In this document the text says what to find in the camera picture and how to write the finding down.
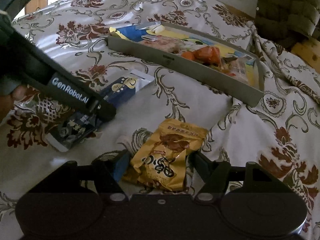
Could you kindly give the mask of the person's left hand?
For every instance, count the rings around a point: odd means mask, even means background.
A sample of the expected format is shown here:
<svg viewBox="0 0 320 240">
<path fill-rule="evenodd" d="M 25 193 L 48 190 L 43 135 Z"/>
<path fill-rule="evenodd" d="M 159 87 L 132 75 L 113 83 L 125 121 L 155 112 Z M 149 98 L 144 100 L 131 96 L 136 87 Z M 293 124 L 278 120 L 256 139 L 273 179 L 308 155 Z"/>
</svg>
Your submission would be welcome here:
<svg viewBox="0 0 320 240">
<path fill-rule="evenodd" d="M 13 108 L 15 101 L 21 101 L 27 92 L 27 86 L 19 85 L 10 94 L 1 96 L 0 122 L 7 116 Z"/>
</svg>

